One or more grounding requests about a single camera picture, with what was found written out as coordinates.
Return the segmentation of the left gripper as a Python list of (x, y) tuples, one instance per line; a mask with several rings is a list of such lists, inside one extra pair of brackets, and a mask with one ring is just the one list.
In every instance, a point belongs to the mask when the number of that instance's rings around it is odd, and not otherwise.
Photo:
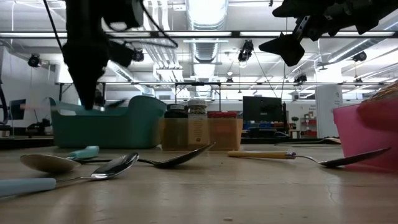
[(95, 90), (97, 89), (98, 73), (79, 73), (84, 69), (96, 67), (100, 71), (108, 61), (128, 67), (134, 58), (134, 50), (115, 41), (107, 42), (72, 42), (62, 46), (63, 59), (73, 80), (84, 109), (94, 107)]

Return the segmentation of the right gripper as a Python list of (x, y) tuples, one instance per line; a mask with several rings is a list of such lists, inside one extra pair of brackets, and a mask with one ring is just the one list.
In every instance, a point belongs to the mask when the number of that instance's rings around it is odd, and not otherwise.
[(259, 50), (279, 55), (287, 66), (294, 66), (305, 53), (301, 45), (305, 32), (311, 40), (318, 40), (325, 33), (334, 36), (349, 26), (355, 26), (358, 34), (367, 32), (368, 6), (369, 0), (283, 0), (272, 15), (299, 17), (295, 29), (291, 34), (280, 33), (278, 38), (260, 44)]

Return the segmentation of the green-label glass spice jar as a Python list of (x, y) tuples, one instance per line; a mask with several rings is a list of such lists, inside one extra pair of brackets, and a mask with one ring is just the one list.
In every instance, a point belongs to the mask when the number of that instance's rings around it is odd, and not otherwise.
[(181, 104), (168, 104), (167, 105), (167, 111), (177, 111), (181, 113), (186, 113), (187, 109), (185, 105)]

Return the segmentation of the smoked paprika tin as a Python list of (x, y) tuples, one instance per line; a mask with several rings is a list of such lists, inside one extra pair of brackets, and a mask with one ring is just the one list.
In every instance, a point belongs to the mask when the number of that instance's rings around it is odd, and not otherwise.
[(212, 111), (208, 113), (210, 141), (213, 150), (236, 151), (240, 146), (240, 119), (236, 112)]

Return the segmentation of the white-label bagel spice jar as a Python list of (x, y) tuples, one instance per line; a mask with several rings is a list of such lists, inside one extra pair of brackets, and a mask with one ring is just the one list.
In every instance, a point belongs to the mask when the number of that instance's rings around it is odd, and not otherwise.
[(188, 101), (188, 143), (205, 145), (208, 142), (207, 105), (205, 100)]

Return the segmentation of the person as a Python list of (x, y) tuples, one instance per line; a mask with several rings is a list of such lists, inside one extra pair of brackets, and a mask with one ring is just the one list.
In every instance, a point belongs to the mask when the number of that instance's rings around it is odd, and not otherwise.
[(105, 99), (102, 94), (102, 91), (100, 91), (99, 89), (96, 89), (95, 97), (94, 97), (94, 105), (95, 106), (104, 106), (104, 104), (105, 104)]

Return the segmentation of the green plastic bin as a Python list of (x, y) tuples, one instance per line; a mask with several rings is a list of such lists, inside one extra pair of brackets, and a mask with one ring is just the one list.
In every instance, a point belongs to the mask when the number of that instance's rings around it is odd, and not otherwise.
[(160, 144), (159, 123), (166, 103), (137, 95), (127, 107), (85, 110), (83, 106), (49, 99), (53, 140), (57, 147), (103, 149), (150, 149)]

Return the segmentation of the black computer monitor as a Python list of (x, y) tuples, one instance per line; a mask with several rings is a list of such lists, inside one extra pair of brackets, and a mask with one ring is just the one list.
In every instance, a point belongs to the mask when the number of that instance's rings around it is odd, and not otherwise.
[(10, 101), (10, 118), (13, 120), (23, 120), (25, 109), (23, 108), (26, 104), (26, 99), (12, 100)]

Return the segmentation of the large black screen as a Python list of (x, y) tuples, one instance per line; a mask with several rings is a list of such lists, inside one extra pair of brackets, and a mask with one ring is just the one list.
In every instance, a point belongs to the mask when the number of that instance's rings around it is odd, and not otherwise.
[(282, 100), (273, 97), (244, 96), (243, 120), (282, 122)]

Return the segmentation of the red storage shelf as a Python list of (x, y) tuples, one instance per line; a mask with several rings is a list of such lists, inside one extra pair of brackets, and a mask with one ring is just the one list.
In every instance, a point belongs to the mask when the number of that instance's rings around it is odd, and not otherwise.
[(300, 134), (301, 138), (317, 137), (317, 118), (313, 111), (304, 114), (300, 119)]

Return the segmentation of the pink plastic tray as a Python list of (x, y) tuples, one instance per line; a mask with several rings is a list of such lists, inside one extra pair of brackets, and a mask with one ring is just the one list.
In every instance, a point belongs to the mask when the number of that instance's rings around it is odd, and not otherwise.
[(337, 108), (333, 116), (344, 156), (389, 148), (363, 163), (398, 171), (398, 97)]

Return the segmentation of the orange translucent plastic bin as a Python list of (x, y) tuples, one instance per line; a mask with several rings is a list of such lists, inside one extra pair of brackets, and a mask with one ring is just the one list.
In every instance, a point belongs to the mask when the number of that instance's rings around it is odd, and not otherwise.
[(211, 143), (213, 151), (237, 151), (243, 121), (237, 118), (164, 118), (160, 142), (164, 151), (192, 151)]

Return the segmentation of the teal-handled spoon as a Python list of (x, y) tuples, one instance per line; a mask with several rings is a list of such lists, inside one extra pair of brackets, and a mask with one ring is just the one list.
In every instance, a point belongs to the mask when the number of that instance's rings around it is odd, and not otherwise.
[(46, 154), (27, 154), (20, 157), (20, 161), (33, 170), (46, 173), (65, 173), (79, 167), (79, 159), (91, 159), (99, 154), (98, 146), (87, 146), (82, 150), (73, 151), (67, 157)]

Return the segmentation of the light-blue-handled spoon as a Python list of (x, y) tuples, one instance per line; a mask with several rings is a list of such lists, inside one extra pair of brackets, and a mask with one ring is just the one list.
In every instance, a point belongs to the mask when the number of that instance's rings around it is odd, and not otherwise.
[(0, 197), (54, 190), (79, 181), (108, 180), (128, 170), (139, 159), (139, 153), (123, 155), (94, 170), (90, 175), (57, 180), (54, 178), (26, 178), (0, 180)]

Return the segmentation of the yellow-handled spoon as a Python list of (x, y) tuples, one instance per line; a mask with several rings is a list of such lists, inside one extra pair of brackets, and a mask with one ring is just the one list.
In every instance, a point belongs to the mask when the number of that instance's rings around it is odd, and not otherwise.
[(332, 159), (328, 161), (318, 161), (310, 156), (301, 156), (296, 154), (295, 152), (285, 151), (285, 152), (261, 152), (261, 151), (229, 151), (227, 153), (228, 157), (249, 157), (249, 158), (262, 158), (262, 159), (285, 159), (285, 160), (294, 160), (298, 157), (309, 159), (321, 166), (335, 168), (346, 166), (350, 164), (355, 164), (357, 162), (362, 162), (368, 159), (372, 159), (374, 157), (380, 156), (385, 152), (390, 151), (391, 148), (382, 148), (375, 151), (369, 151), (361, 154), (356, 154), (349, 157), (343, 157), (339, 159)]

